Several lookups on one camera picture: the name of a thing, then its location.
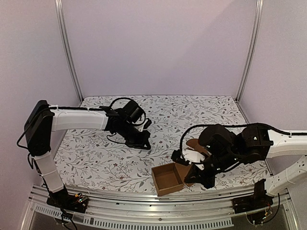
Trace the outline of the brown cardboard box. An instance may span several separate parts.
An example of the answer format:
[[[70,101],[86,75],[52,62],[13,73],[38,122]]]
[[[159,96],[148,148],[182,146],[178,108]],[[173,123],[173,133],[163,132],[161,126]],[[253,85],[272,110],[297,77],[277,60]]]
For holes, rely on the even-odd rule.
[[[187,187],[192,186],[193,183],[184,182],[191,168],[192,164],[186,166],[175,162],[153,167],[152,178],[157,196],[178,192],[185,185]]]

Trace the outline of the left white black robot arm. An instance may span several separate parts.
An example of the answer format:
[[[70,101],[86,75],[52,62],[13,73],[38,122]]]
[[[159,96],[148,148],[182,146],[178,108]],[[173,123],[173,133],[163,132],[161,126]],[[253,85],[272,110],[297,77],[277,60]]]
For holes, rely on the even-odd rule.
[[[29,164],[42,177],[50,198],[61,208],[71,204],[69,195],[51,157],[51,133],[69,129],[96,129],[124,138],[124,145],[133,149],[150,150],[151,121],[145,111],[132,99],[122,108],[65,107],[49,105],[40,100],[28,117],[21,138],[26,139]]]

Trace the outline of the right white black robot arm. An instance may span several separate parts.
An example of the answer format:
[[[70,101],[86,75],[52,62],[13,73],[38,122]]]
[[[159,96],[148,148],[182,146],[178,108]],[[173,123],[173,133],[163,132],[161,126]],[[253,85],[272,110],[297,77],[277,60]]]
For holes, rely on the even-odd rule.
[[[182,159],[191,164],[184,181],[212,188],[217,174],[229,172],[240,164],[283,155],[300,155],[301,158],[291,166],[258,183],[263,186],[264,191],[258,190],[248,199],[248,205],[252,209],[258,209],[266,202],[267,196],[274,197],[288,186],[306,179],[307,134],[279,130],[264,123],[241,127],[242,132],[236,135],[229,131],[230,125],[203,125],[204,130],[198,138],[198,144],[210,156],[204,157],[196,150],[180,147]]]

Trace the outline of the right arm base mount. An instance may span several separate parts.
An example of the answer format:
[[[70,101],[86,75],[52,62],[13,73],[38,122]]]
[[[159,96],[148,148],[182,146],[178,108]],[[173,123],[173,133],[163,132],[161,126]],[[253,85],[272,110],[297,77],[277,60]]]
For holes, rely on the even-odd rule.
[[[252,225],[261,225],[273,213],[273,197],[268,195],[252,194],[232,199],[232,207],[236,214],[246,213],[247,220]]]

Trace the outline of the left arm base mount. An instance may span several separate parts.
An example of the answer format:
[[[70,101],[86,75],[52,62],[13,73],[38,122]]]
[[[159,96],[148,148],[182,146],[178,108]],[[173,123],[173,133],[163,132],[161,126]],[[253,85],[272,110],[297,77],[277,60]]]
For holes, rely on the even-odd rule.
[[[64,210],[85,213],[87,210],[89,202],[89,197],[83,195],[82,193],[70,195],[70,194],[61,194],[55,195],[52,194],[47,199],[47,204],[50,206],[62,208]]]

